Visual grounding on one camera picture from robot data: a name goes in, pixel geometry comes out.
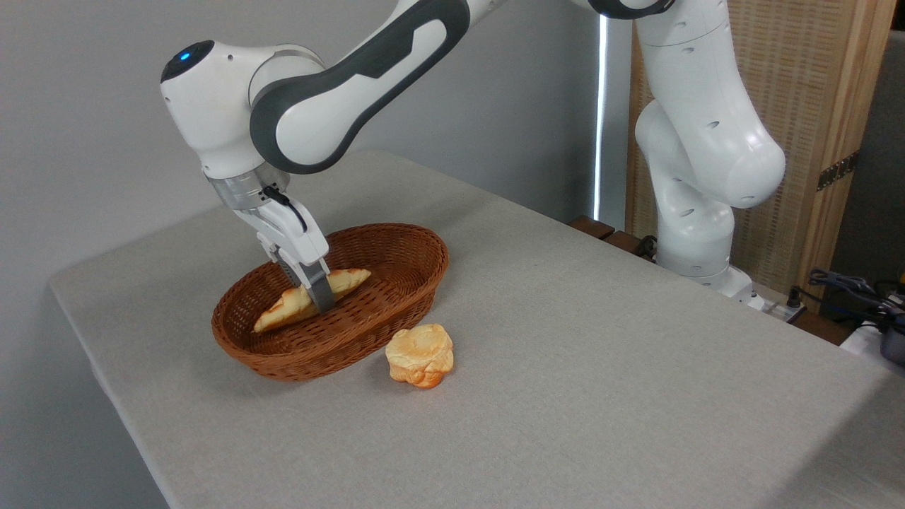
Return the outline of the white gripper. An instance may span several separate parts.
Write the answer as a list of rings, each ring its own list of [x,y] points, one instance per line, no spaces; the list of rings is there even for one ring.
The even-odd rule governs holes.
[[[325,264],[329,245],[306,207],[295,199],[234,199],[233,210],[257,231],[263,250],[291,285],[305,287],[320,315],[329,312],[335,306]],[[289,263],[300,264],[300,278]]]

